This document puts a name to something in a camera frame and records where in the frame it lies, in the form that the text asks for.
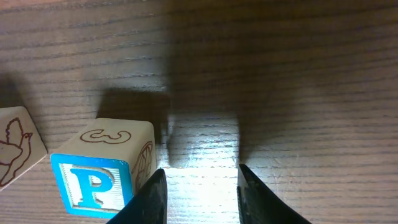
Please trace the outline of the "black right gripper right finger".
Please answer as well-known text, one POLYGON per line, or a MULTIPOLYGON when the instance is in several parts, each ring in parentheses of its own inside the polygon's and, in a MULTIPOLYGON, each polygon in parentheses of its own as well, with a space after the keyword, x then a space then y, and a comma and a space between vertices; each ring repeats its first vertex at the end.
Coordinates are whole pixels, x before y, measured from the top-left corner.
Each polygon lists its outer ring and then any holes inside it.
POLYGON ((238 166, 237 195, 240 224, 310 224, 245 164, 238 166))

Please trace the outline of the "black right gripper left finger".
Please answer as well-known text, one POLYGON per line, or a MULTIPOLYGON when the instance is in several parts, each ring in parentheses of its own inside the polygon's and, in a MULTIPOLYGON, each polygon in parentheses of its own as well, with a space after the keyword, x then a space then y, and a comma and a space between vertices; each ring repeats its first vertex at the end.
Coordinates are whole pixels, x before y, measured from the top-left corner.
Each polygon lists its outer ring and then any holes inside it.
POLYGON ((157 169, 139 192, 107 224, 166 224, 167 181, 157 169))

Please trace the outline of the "blue P block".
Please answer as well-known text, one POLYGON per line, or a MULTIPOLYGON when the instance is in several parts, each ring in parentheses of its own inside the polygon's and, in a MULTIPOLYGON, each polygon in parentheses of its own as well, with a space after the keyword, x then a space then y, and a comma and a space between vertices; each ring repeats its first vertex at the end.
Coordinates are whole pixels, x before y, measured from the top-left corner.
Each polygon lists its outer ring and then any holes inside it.
POLYGON ((157 168, 148 121, 97 118, 50 156, 68 213, 113 218, 157 168))

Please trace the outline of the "red I block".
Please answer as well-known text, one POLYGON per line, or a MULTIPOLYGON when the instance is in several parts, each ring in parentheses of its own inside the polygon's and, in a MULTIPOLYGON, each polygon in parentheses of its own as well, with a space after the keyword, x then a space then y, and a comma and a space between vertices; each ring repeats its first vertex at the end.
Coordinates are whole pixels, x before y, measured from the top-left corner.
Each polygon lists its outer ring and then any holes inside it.
POLYGON ((23 106, 1 109, 1 189, 46 157, 46 149, 23 106))

